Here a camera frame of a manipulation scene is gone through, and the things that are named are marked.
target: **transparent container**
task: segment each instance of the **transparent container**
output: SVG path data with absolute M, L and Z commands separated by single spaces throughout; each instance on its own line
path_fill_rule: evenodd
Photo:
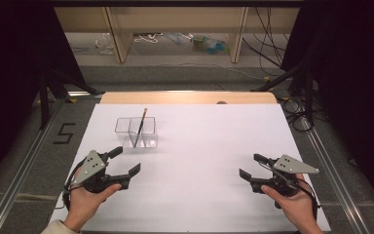
M 119 118 L 115 127 L 119 142 L 126 148 L 155 148 L 158 144 L 156 119 L 145 117 Z

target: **gray carpet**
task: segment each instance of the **gray carpet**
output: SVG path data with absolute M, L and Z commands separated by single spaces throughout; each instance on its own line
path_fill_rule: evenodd
M 101 91 L 249 91 L 264 84 L 261 79 L 220 67 L 83 66 L 81 69 L 87 84 Z M 235 70 L 257 77 L 265 76 L 260 68 L 235 68 Z M 278 69 L 272 68 L 269 72 L 281 73 Z M 288 84 L 289 81 L 283 82 L 274 87 L 272 92 L 277 97 L 286 97 Z M 73 86 L 66 87 L 68 91 L 81 91 Z M 47 225 L 48 217 L 56 205 L 56 197 L 72 166 L 94 105 L 98 102 L 99 98 L 96 97 L 78 98 L 73 103 L 62 105 L 0 233 L 40 233 Z M 315 128 L 319 137 L 362 212 L 370 233 L 374 233 L 374 191 L 360 169 L 348 163 L 349 151 L 332 128 L 331 122 L 321 120 L 325 119 L 322 112 L 316 114 L 316 117 Z M 34 103 L 18 140 L 14 142 L 10 154 L 0 165 L 0 197 L 15 176 L 24 155 L 38 133 L 39 125 L 40 109 Z M 64 132 L 73 135 L 69 143 L 58 144 L 59 141 L 68 141 L 68 136 L 58 134 L 62 125 L 64 125 Z M 307 134 L 298 132 L 291 126 L 290 129 L 304 161 L 324 172 Z M 330 221 L 332 233 L 354 233 L 333 192 L 328 176 L 321 173 L 312 175 L 311 179 L 322 208 Z

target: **white table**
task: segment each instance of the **white table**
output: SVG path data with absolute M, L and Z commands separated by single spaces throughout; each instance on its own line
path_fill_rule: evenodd
M 253 160 L 254 153 L 274 159 L 288 154 L 301 160 L 278 104 L 98 104 L 72 167 L 92 149 L 104 153 L 117 147 L 117 119 L 141 116 L 145 107 L 147 116 L 157 121 L 158 147 L 125 148 L 109 160 L 110 175 L 126 174 L 138 163 L 141 171 L 131 179 L 129 190 L 101 205 L 84 230 L 295 231 L 273 200 L 253 193 L 239 177 L 239 169 L 272 177 Z M 64 219 L 66 214 L 66 209 L 55 210 L 52 219 Z M 330 230 L 321 209 L 318 224 L 323 231 Z

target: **hand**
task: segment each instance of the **hand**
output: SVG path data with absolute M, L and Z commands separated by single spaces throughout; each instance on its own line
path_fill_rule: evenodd
M 80 232 L 84 224 L 95 215 L 99 205 L 120 188 L 121 184 L 114 184 L 100 193 L 89 192 L 84 187 L 72 189 L 69 213 L 63 224 L 75 232 Z
M 303 179 L 303 175 L 297 174 L 297 178 Z M 303 182 L 299 185 L 307 191 L 311 191 L 309 186 Z M 322 233 L 314 218 L 312 199 L 303 191 L 299 191 L 292 197 L 283 197 L 274 188 L 263 185 L 262 190 L 266 195 L 275 200 L 282 208 L 284 215 L 303 234 Z

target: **floor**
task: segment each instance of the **floor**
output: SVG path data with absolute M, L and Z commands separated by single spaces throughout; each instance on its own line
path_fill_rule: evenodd
M 222 34 L 192 34 L 225 41 Z M 254 49 L 263 49 L 262 54 L 273 62 L 261 59 L 243 44 L 239 62 L 231 63 L 224 51 L 209 54 L 195 48 L 185 36 L 165 33 L 154 37 L 157 43 L 134 41 L 126 62 L 117 63 L 114 55 L 102 55 L 96 46 L 102 36 L 67 34 L 86 82 L 103 91 L 249 91 L 283 73 L 274 65 L 281 62 L 275 51 L 266 45 L 262 48 L 257 40 L 263 40 L 262 34 L 246 34 L 244 39 Z M 276 47 L 285 49 L 287 37 L 274 35 Z M 277 98 L 287 98 L 290 82 L 284 81 L 271 92 Z M 76 87 L 66 87 L 79 95 Z M 301 103 L 297 101 L 302 100 L 284 102 L 283 111 L 290 114 Z M 99 97 L 87 96 L 76 96 L 68 102 L 55 100 L 51 103 L 50 127 L 45 131 L 39 130 L 39 99 L 32 104 L 17 141 L 0 165 L 0 204 L 8 199 L 7 209 L 0 210 L 4 211 L 0 213 L 0 233 L 39 233 L 46 226 L 98 102 Z M 315 109 L 320 110 L 318 99 Z M 303 121 L 289 127 L 304 161 L 326 172 L 312 177 L 312 181 L 332 233 L 374 233 L 374 191 L 360 169 L 348 162 L 349 151 L 325 112 L 316 112 L 315 127 L 310 132 L 298 131 L 305 127 Z M 61 129 L 72 137 L 60 135 Z M 8 198 L 10 187 L 17 189 L 12 201 Z

